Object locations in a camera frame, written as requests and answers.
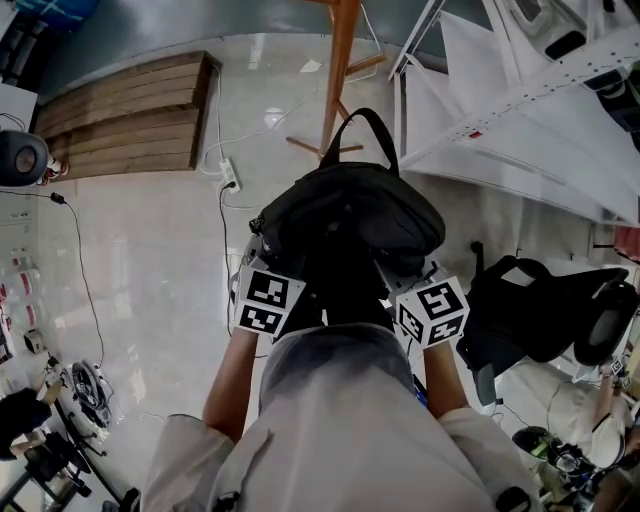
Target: wooden coat rack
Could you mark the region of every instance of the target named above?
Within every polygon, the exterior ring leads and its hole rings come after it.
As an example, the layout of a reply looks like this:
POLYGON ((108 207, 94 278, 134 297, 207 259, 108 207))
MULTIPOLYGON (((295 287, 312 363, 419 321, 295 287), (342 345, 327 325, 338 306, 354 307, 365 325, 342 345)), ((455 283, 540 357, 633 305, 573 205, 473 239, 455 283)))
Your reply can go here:
MULTIPOLYGON (((309 0, 312 2, 322 3, 329 9, 329 19, 333 27, 333 39, 331 41, 331 67, 329 68, 329 86, 327 87, 327 103, 324 111, 324 122, 322 125, 322 142, 320 147, 316 148, 293 137, 287 137, 287 142, 298 147, 311 151, 322 158, 326 153, 331 137, 333 136, 333 127, 336 122, 336 116, 339 113, 343 119, 349 117, 349 112, 340 101, 342 89, 344 87, 345 78, 354 73, 358 73, 363 69, 375 66, 384 62, 387 57, 384 53, 378 53, 372 57, 362 59, 352 65, 349 65, 351 56, 351 47, 353 46, 353 38, 356 31, 356 22, 360 11, 361 0, 309 0)), ((363 149, 362 144, 347 146, 340 148, 341 153, 347 151, 358 151, 363 149)))

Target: speaker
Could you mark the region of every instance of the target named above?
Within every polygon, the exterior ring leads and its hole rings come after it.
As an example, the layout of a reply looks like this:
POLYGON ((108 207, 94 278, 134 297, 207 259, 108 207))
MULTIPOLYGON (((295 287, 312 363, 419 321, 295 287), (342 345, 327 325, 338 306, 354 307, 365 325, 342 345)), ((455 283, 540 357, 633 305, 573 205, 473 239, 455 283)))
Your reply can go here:
POLYGON ((36 135, 0 131, 0 187, 34 185, 47 170, 49 150, 36 135))

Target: electrical cable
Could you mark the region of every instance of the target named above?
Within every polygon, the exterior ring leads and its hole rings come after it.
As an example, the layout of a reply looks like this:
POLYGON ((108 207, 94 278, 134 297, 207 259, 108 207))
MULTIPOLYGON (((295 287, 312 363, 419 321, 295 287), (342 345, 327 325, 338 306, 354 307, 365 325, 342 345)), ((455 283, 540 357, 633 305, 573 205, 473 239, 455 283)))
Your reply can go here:
MULTIPOLYGON (((371 26, 371 22, 369 21, 369 16, 367 16, 367 10, 364 8, 363 4, 360 4, 360 7, 362 8, 362 14, 364 15, 364 21, 367 24, 367 27, 369 27, 369 32, 371 32, 371 36, 373 37, 374 42, 376 43, 376 46, 378 48, 378 53, 382 53, 382 47, 380 46, 380 42, 378 41, 378 38, 376 37, 376 33, 373 31, 373 27, 371 26)), ((359 82, 360 80, 366 80, 367 78, 372 78, 376 75, 376 73, 378 72, 378 65, 376 64, 373 68, 373 73, 371 73, 370 75, 367 76, 362 76, 360 78, 353 78, 351 80, 347 80, 345 81, 345 84, 352 84, 354 82, 359 82)))
POLYGON ((51 196, 47 196, 45 194, 33 194, 30 192, 25 192, 24 194, 21 194, 20 192, 9 192, 8 190, 0 190, 0 194, 9 194, 12 196, 31 196, 31 197, 42 197, 44 199, 51 199, 51 196))
POLYGON ((507 404, 505 404, 504 402, 502 402, 501 404, 505 409, 511 411, 511 414, 513 414, 516 418, 518 418, 518 420, 520 421, 520 423, 522 423, 525 427, 530 427, 531 425, 529 425, 528 423, 522 421, 522 418, 520 416, 518 416, 518 414, 511 409, 511 407, 509 407, 507 404))
POLYGON ((20 131, 23 131, 23 132, 27 131, 27 127, 25 126, 24 121, 19 117, 14 116, 12 114, 7 114, 6 112, 0 112, 0 116, 6 117, 10 121, 13 121, 18 126, 18 128, 20 128, 20 131))
POLYGON ((147 412, 147 411, 141 411, 140 412, 140 418, 138 418, 135 421, 132 421, 132 423, 140 423, 144 416, 151 416, 152 418, 156 418, 156 419, 162 420, 163 423, 167 422, 167 418, 165 418, 164 416, 160 416, 159 414, 153 414, 153 413, 150 413, 150 412, 147 412))
POLYGON ((229 337, 231 337, 231 327, 229 324, 229 314, 231 309, 231 269, 229 268, 229 247, 227 245, 227 221, 224 218, 224 211, 222 210, 222 197, 224 195, 224 191, 233 187, 234 183, 227 183, 224 187, 220 187, 220 185, 222 185, 222 182, 218 185, 218 189, 220 189, 218 194, 218 206, 220 207, 220 218, 222 219, 222 230, 224 233, 224 264, 227 267, 227 332, 229 333, 229 337))
POLYGON ((87 290, 87 297, 89 298, 89 305, 91 306, 91 312, 93 313, 93 319, 96 323, 96 331, 98 333, 98 338, 100 339, 100 363, 97 364, 97 368, 102 368, 102 363, 104 362, 104 339, 102 338, 102 332, 100 331, 100 323, 98 322, 98 314, 96 313, 96 307, 93 304, 93 297, 91 296, 91 291, 89 290, 89 283, 87 282, 87 276, 84 271, 84 261, 82 259, 82 235, 80 235, 80 223, 78 222, 78 216, 76 215, 73 207, 67 203, 67 201, 63 198, 64 204, 67 205, 71 213, 73 213, 73 218, 76 221, 76 231, 78 232, 78 256, 80 258, 80 273, 82 274, 82 280, 84 281, 85 289, 87 290))
POLYGON ((560 388, 564 385, 564 384, 570 384, 572 381, 567 380, 565 382, 561 382, 560 384, 558 384, 558 387, 556 388, 555 393, 553 393, 553 395, 551 395, 551 400, 549 400, 549 405, 547 406, 547 431, 551 432, 551 426, 549 425, 549 413, 551 412, 551 404, 553 403, 553 399, 556 397, 556 395, 560 392, 560 388))
MULTIPOLYGON (((220 71, 218 71, 218 84, 220 83, 220 76, 222 76, 222 75, 220 74, 220 71)), ((265 134, 267 134, 267 133, 269 133, 269 132, 271 132, 271 131, 275 130, 275 129, 280 125, 280 123, 281 123, 282 121, 284 121, 284 119, 285 119, 289 114, 291 114, 291 112, 293 112, 296 108, 298 108, 298 107, 299 107, 300 105, 302 105, 305 101, 307 101, 307 100, 308 100, 308 99, 309 99, 313 94, 315 94, 316 92, 318 92, 318 91, 320 91, 320 90, 321 90, 320 88, 317 88, 317 89, 314 89, 313 91, 311 91, 309 94, 307 94, 304 98, 302 98, 300 101, 298 101, 298 102, 297 102, 293 107, 291 107, 289 110, 287 110, 287 111, 282 115, 282 117, 280 117, 280 119, 278 119, 278 120, 273 124, 273 126, 271 126, 270 128, 268 128, 268 129, 266 129, 266 130, 259 131, 259 132, 250 133, 250 134, 248 134, 248 135, 245 135, 245 136, 243 136, 243 137, 239 137, 239 138, 237 138, 237 139, 223 140, 223 141, 218 140, 218 142, 216 142, 215 144, 212 144, 211 146, 209 146, 209 147, 204 151, 204 153, 202 154, 202 158, 201 158, 201 160, 200 160, 200 165, 198 165, 198 167, 200 168, 200 171, 201 171, 201 172, 203 172, 204 174, 209 175, 209 176, 218 176, 218 175, 221 175, 221 174, 222 174, 222 172, 215 172, 215 173, 212 173, 212 172, 204 172, 204 171, 203 171, 203 167, 204 167, 204 166, 206 166, 206 160, 207 160, 207 157, 208 157, 208 155, 209 155, 209 152, 210 152, 212 149, 215 149, 215 148, 217 148, 217 147, 220 147, 220 146, 222 146, 223 144, 229 144, 229 143, 231 143, 231 142, 240 142, 240 141, 246 140, 246 139, 248 139, 248 138, 250 138, 250 137, 257 137, 257 136, 259 136, 259 135, 265 135, 265 134)), ((219 105, 219 103, 220 103, 220 96, 218 96, 218 102, 217 102, 217 104, 219 105)), ((217 119, 219 119, 219 111, 216 111, 216 118, 217 118, 217 119)))
MULTIPOLYGON (((218 98, 216 99, 216 125, 218 127, 217 146, 218 146, 218 149, 220 150, 220 160, 224 160, 224 154, 222 153, 222 144, 224 143, 222 142, 220 137, 220 98, 222 97, 222 73, 220 72, 220 68, 218 66, 214 64, 213 67, 218 73, 218 98)), ((216 145, 213 145, 207 148, 207 150, 202 155, 202 159, 200 160, 200 164, 198 165, 198 168, 200 169, 200 172, 202 172, 203 174, 206 174, 207 176, 222 176, 221 170, 217 172, 209 172, 204 170, 204 168, 206 167, 207 156, 209 154, 209 151, 214 147, 216 147, 216 145)))
POLYGON ((499 427, 501 427, 501 426, 502 426, 502 420, 504 419, 504 413, 502 413, 502 412, 494 412, 494 413, 491 415, 491 418, 493 418, 494 416, 498 416, 498 415, 502 416, 502 417, 498 420, 498 426, 499 426, 499 427))
POLYGON ((264 208, 265 205, 258 205, 258 206, 231 206, 228 205, 226 203, 222 203, 222 206, 224 206, 225 208, 228 208, 229 210, 238 210, 241 212, 246 212, 246 211, 251 211, 251 210, 259 210, 260 208, 264 208))

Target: power strip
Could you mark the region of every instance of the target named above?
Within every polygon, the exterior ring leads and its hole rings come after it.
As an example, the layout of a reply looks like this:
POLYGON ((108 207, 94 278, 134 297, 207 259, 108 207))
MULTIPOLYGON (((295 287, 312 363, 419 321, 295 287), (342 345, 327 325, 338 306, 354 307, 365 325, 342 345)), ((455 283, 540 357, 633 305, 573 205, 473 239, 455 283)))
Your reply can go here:
POLYGON ((229 187, 227 190, 232 194, 237 194, 242 190, 242 185, 240 184, 240 180, 238 179, 238 175, 236 174, 236 170, 233 168, 231 164, 231 160, 225 158, 224 160, 220 160, 220 171, 222 172, 222 180, 224 184, 230 182, 235 182, 234 187, 229 187))

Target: backpack strap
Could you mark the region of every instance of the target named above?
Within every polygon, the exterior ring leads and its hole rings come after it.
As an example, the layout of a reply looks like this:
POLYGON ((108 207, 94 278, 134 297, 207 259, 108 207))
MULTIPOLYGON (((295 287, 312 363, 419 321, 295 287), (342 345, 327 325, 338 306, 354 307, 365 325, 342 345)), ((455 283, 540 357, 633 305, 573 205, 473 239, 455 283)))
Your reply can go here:
POLYGON ((382 119, 380 119, 380 116, 370 108, 359 108, 344 120, 344 123, 342 123, 342 126, 333 138, 331 146, 329 146, 329 149, 327 150, 327 154, 324 155, 320 162, 320 169, 340 163, 340 138, 342 137, 342 132, 346 128, 347 124, 349 124, 349 121, 351 121, 355 116, 362 116, 369 122, 369 126, 371 126, 371 129, 373 130, 373 134, 376 136, 376 139, 378 139, 378 143, 380 144, 382 151, 384 151, 387 160, 389 160, 389 172, 398 176, 398 157, 396 156, 396 149, 393 145, 391 134, 382 122, 382 119))

